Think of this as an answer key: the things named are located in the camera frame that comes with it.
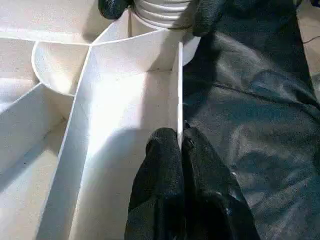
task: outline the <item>gloved hand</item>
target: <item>gloved hand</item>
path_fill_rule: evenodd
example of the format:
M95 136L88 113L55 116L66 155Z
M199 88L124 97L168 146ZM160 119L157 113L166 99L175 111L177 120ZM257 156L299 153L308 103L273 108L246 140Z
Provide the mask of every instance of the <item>gloved hand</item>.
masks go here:
M198 129L184 131L182 157L173 129L151 135L133 182L124 239L258 240L237 180Z
M185 196L176 132L156 130L145 152L133 181L124 239L179 240L185 225Z
M183 133L188 238L260 239L236 178L222 163L209 140L197 128L187 128Z
M195 0L198 1L194 16L193 35L202 37L211 32L217 21L223 16L228 7L233 7L236 12L242 13L253 8L262 0ZM100 13L107 19L118 19L125 8L133 0L99 0Z

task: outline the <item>curved divider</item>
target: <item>curved divider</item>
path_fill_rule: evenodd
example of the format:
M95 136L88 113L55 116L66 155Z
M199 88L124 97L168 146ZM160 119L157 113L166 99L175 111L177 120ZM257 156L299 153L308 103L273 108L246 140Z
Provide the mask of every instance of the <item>curved divider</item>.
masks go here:
M111 25L101 33L92 43L92 46L124 40L156 31L166 31L172 35L168 36L169 38L175 38L177 43L183 43L183 65L186 65L195 56L201 38L193 36L190 28L167 29L168 27L169 26L165 24L160 27L159 24L152 24L150 21L147 22L139 17L134 9L129 8L118 20L111 23Z
M181 141L182 51L168 31L91 47L36 239L123 239L150 134Z
M32 67L39 81L52 90L51 98L65 119L69 118L88 45L37 42Z

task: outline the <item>white enclosure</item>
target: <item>white enclosure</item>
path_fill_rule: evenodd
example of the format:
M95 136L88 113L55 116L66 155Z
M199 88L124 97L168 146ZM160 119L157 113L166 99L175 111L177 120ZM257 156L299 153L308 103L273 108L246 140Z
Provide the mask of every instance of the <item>white enclosure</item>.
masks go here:
M200 39L95 0L0 3L0 238L122 240L149 136L181 144Z

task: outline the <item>white panel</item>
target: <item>white panel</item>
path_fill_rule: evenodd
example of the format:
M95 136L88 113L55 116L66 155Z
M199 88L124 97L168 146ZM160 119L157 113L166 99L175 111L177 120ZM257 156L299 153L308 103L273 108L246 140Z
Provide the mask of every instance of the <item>white panel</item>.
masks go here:
M112 22L98 0L0 0L0 36L59 42L93 42Z
M177 121L177 48L165 31L92 47L37 239L123 239L148 138Z
M65 127L65 122L54 126L13 167L0 175L1 239L35 238L58 165Z
M0 113L38 80L31 65L33 41L0 38Z
M99 74L132 75L151 70L171 70L179 33L155 31L97 45L92 49Z
M91 49L88 51L84 67L88 64L90 51ZM91 69L89 67L85 69L80 76L66 135L59 153L58 168L37 233L36 239L39 240L63 240L69 236L88 149L89 114L84 98L87 93L81 82L83 78L92 76L87 75Z
M131 13L128 9L125 10L121 17L111 23L109 27L104 30L101 35L93 42L93 44L127 39L131 37L130 14Z
M179 43L173 64L169 87L169 126L176 130L181 148L183 136L183 44Z
M10 108L0 114L0 174L44 137L62 120L44 86L38 84Z

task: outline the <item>ribbed hose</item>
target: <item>ribbed hose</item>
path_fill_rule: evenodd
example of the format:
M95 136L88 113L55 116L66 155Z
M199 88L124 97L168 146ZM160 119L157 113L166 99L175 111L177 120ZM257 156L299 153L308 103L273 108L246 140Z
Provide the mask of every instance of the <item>ribbed hose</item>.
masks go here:
M193 0L134 0L136 14L151 25L185 29L192 25L196 4Z

